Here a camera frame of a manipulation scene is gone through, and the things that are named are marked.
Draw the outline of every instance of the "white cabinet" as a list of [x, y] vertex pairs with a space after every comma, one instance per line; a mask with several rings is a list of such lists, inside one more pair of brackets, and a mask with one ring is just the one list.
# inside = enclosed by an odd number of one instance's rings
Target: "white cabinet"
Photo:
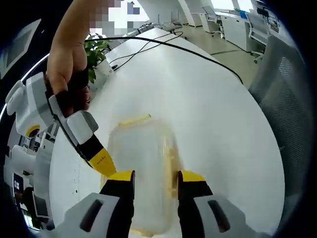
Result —
[[221, 21], [224, 30], [224, 36], [227, 41], [235, 44], [244, 51], [247, 50], [247, 22], [240, 17], [221, 16]]

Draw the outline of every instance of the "yellow component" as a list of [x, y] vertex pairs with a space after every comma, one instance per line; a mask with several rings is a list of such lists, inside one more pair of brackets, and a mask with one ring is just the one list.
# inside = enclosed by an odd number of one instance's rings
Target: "yellow component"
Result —
[[103, 188], [103, 186], [105, 185], [105, 183], [108, 181], [108, 178], [104, 175], [100, 176], [100, 189]]
[[117, 172], [111, 175], [108, 180], [131, 181], [132, 170]]
[[27, 129], [26, 131], [26, 136], [27, 137], [30, 137], [31, 133], [34, 131], [34, 130], [39, 130], [40, 129], [40, 126], [39, 125], [34, 125], [32, 127], [30, 127], [29, 129]]
[[103, 148], [99, 151], [88, 163], [99, 173], [103, 174], [106, 177], [116, 173], [116, 169], [112, 158], [108, 151]]
[[183, 175], [183, 182], [198, 182], [198, 181], [205, 181], [204, 177], [198, 175], [191, 171], [181, 170]]
[[147, 232], [143, 230], [130, 229], [130, 231], [134, 234], [141, 235], [143, 237], [153, 237], [154, 234], [152, 232]]
[[151, 118], [151, 115], [150, 115], [150, 114], [147, 114], [147, 115], [145, 115], [145, 116], [143, 116], [143, 117], [140, 117], [140, 118], [138, 118], [138, 119], [127, 120], [127, 121], [124, 121], [124, 122], [120, 122], [120, 123], [118, 124], [118, 127], [120, 127], [120, 126], [125, 126], [125, 125], [130, 125], [130, 124], [134, 124], [134, 123], [140, 122], [140, 121], [142, 121], [142, 120], [146, 120], [146, 119], [148, 119], [148, 118]]
[[178, 197], [178, 183], [177, 183], [177, 174], [181, 170], [181, 163], [179, 161], [179, 156], [176, 147], [165, 148], [164, 150], [164, 159], [165, 159], [165, 181], [167, 188], [167, 195], [170, 198]]

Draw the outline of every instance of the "green leaves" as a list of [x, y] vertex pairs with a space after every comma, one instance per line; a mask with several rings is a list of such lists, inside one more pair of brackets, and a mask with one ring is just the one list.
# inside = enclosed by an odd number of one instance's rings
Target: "green leaves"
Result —
[[96, 74], [95, 74], [95, 70], [93, 68], [89, 68], [88, 69], [88, 77], [89, 77], [89, 81], [91, 83], [95, 82], [96, 79]]
[[[96, 34], [99, 39], [103, 38], [101, 35]], [[91, 35], [88, 40], [94, 39], [96, 35]], [[99, 63], [106, 59], [105, 55], [102, 53], [103, 50], [108, 49], [111, 50], [109, 44], [107, 42], [111, 42], [108, 40], [104, 41], [90, 41], [84, 43], [85, 52], [87, 54], [87, 67], [88, 67], [88, 75], [89, 81], [91, 83], [95, 82], [96, 74], [94, 68], [97, 67]]]

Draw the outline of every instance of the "white desk surface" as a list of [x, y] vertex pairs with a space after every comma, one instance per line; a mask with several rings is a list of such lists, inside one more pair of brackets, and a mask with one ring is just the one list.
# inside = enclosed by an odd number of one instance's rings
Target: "white desk surface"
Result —
[[[140, 37], [153, 39], [164, 34], [155, 28]], [[182, 38], [170, 43], [212, 58]], [[107, 60], [135, 53], [144, 44], [128, 40], [108, 53]], [[284, 203], [279, 149], [258, 104], [225, 68], [159, 46], [136, 55], [116, 71], [89, 111], [99, 125], [96, 136], [105, 147], [110, 132], [121, 121], [145, 114], [164, 120], [175, 134], [184, 169], [203, 175], [211, 190], [238, 206], [256, 231], [272, 234], [276, 230]], [[62, 130], [56, 137], [50, 175], [55, 225], [63, 221], [67, 209], [100, 191], [100, 175], [76, 154]], [[174, 226], [169, 232], [173, 234], [165, 237], [181, 237], [179, 224]]]
[[244, 22], [248, 22], [247, 19], [245, 18], [242, 18], [241, 16], [238, 16], [236, 14], [231, 14], [231, 13], [226, 13], [226, 12], [221, 12], [221, 11], [217, 11], [215, 12], [216, 15], [219, 15], [219, 16], [227, 16], [227, 17], [231, 17], [231, 18], [235, 18], [237, 20], [241, 20], [241, 21], [244, 21]]

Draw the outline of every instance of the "human hand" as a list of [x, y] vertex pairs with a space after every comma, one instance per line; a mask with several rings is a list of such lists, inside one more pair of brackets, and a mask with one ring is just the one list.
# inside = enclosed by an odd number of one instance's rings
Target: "human hand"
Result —
[[52, 44], [48, 59], [47, 78], [55, 95], [67, 91], [68, 98], [64, 98], [60, 105], [65, 117], [78, 110], [87, 110], [91, 97], [87, 85], [69, 87], [74, 74], [83, 71], [87, 66], [87, 55], [82, 44], [75, 47], [63, 47]]

